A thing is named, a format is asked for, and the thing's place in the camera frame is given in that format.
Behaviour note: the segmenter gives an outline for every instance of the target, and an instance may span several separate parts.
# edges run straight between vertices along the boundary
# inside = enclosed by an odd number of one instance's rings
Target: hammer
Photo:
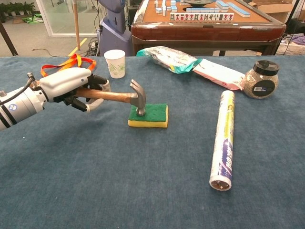
[[[138,116],[143,116],[145,114],[144,108],[146,104],[145,91],[135,80],[131,80],[129,86],[135,91],[134,93],[103,92],[81,87],[77,89],[75,96],[128,103],[137,107]]]

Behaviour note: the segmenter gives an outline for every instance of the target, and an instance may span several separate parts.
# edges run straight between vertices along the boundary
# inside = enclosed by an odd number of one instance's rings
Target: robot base
[[[100,55],[111,49],[120,49],[126,53],[126,56],[133,56],[132,34],[129,30],[120,33],[110,27],[106,20],[102,22],[102,31],[98,29],[98,38],[100,41]]]

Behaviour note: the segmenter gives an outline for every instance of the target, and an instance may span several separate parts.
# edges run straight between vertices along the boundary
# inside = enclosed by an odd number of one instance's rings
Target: hammer head
[[[143,116],[145,114],[146,94],[144,89],[135,81],[131,80],[130,87],[136,92],[130,99],[130,104],[137,107],[137,114]]]

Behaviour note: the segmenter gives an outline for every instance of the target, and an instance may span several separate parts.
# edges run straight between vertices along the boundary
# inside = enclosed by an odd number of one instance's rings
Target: wooden hammer handle
[[[130,103],[131,93],[103,92],[94,89],[79,88],[77,89],[75,96],[90,99],[105,99],[123,103]]]

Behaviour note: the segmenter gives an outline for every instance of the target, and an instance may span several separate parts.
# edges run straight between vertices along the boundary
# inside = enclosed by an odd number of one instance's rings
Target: snack bag
[[[182,51],[164,46],[142,49],[138,51],[137,56],[149,56],[156,64],[177,74],[191,71],[194,65],[201,61]]]
[[[193,71],[230,90],[243,89],[240,83],[244,74],[220,64],[203,59]]]

